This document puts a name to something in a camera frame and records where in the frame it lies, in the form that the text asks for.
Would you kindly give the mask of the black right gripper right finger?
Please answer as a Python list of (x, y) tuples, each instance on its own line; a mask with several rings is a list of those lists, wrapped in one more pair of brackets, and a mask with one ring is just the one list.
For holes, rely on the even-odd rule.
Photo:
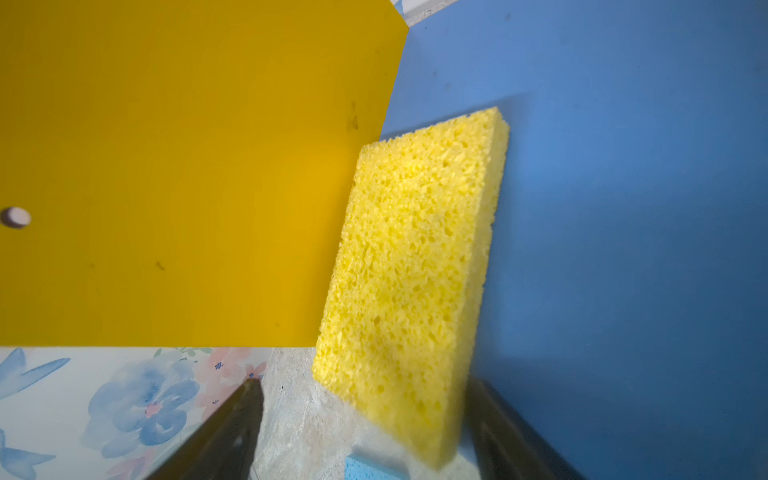
[(482, 479), (584, 479), (487, 381), (468, 380), (466, 418)]

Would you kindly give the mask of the porous yellow sponge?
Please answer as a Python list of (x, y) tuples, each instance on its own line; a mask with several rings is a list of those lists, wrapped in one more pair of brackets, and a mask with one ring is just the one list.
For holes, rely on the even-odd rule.
[(423, 464), (456, 455), (510, 128), (497, 108), (364, 146), (314, 379)]

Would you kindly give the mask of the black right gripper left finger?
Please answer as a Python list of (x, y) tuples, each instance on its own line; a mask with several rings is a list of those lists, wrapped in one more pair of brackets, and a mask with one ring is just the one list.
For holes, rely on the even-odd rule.
[(247, 479), (263, 414), (261, 381), (247, 379), (148, 480)]

